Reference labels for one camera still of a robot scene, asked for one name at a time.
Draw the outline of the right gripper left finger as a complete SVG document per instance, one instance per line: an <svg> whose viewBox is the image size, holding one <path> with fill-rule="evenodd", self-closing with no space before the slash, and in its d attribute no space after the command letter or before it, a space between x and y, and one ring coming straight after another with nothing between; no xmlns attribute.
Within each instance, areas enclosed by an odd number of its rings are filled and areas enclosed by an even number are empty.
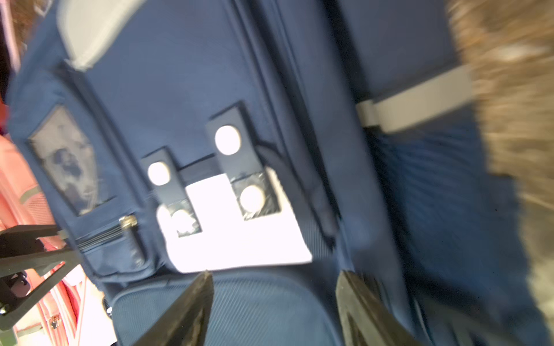
<svg viewBox="0 0 554 346"><path fill-rule="evenodd" d="M204 271L135 344L203 346L213 301L213 275Z"/></svg>

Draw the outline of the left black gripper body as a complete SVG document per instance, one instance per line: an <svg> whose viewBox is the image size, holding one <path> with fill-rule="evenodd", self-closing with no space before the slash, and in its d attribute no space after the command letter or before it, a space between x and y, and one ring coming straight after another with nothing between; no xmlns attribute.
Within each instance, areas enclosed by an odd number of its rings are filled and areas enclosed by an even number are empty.
<svg viewBox="0 0 554 346"><path fill-rule="evenodd" d="M1 330L14 327L52 288L80 263L79 253L66 245L46 250L42 238L57 236L55 225L19 225L1 232L1 278L12 278L30 269L49 272L61 267L26 296L18 297L1 282Z"/></svg>

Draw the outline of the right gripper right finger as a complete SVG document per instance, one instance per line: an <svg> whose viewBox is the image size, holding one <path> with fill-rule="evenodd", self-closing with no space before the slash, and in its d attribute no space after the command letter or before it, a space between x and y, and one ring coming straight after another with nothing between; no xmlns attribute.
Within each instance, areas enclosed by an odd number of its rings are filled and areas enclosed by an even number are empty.
<svg viewBox="0 0 554 346"><path fill-rule="evenodd" d="M420 344L355 273L340 273L336 284L336 300L347 346Z"/></svg>

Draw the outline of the navy blue backpack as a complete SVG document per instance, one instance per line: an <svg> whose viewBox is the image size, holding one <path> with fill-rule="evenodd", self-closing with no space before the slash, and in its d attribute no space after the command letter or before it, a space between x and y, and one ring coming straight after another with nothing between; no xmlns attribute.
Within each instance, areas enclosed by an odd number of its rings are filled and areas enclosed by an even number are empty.
<svg viewBox="0 0 554 346"><path fill-rule="evenodd" d="M550 345L444 1L55 1L8 133L135 345L346 345L341 272L420 345Z"/></svg>

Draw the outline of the pink backpack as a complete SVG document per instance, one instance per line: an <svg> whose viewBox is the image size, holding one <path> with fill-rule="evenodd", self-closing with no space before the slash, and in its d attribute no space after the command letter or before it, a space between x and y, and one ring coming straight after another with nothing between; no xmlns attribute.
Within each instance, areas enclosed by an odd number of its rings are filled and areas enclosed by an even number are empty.
<svg viewBox="0 0 554 346"><path fill-rule="evenodd" d="M115 345L110 309L1 128L1 344Z"/></svg>

